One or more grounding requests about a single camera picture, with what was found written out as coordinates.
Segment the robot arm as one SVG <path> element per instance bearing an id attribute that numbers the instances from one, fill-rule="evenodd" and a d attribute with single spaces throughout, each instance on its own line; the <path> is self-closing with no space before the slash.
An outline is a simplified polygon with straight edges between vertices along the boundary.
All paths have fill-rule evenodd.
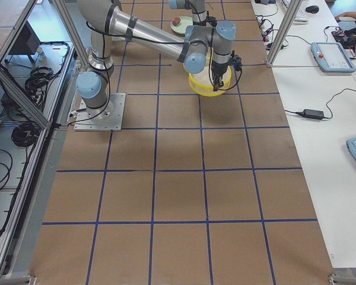
<path id="1" fill-rule="evenodd" d="M 92 31 L 91 37 L 99 40 L 90 51 L 93 68 L 97 64 L 103 64 L 103 70 L 112 67 L 107 44 L 112 37 L 122 37 L 174 58 L 189 75 L 206 70 L 212 91 L 227 91 L 223 76 L 230 66 L 242 71 L 241 57 L 232 49 L 236 25 L 210 17 L 205 1 L 169 1 L 172 9 L 192 12 L 193 24 L 186 28 L 184 39 L 123 12 L 120 1 L 78 1 L 77 4 Z"/>
<path id="2" fill-rule="evenodd" d="M 179 31 L 179 29 L 188 27 L 193 27 L 193 26 L 206 26 L 209 24 L 213 31 L 215 28 L 218 26 L 217 19 L 215 17 L 212 17 L 209 15 L 209 12 L 206 9 L 206 3 L 205 1 L 168 1 L 169 2 L 169 7 L 174 10 L 189 10 L 192 13 L 191 18 L 185 18 L 184 16 L 177 16 L 174 17 L 170 24 L 171 24 L 171 29 L 177 33 L 177 34 L 183 34 L 183 30 Z M 215 64 L 213 61 L 211 64 L 209 64 L 208 71 L 212 71 L 212 79 L 210 80 L 211 85 L 213 86 L 213 90 L 217 91 L 219 90 L 220 87 L 222 87 L 223 84 L 223 74 L 224 72 L 220 75 L 220 71 L 215 71 Z"/>

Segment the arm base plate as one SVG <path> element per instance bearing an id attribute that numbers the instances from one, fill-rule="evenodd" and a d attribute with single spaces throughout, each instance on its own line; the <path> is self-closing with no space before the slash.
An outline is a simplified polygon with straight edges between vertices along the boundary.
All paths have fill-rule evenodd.
<path id="1" fill-rule="evenodd" d="M 106 108 L 90 109 L 81 99 L 80 108 L 85 109 L 77 114 L 75 131 L 121 131 L 126 102 L 125 93 L 112 93 Z"/>

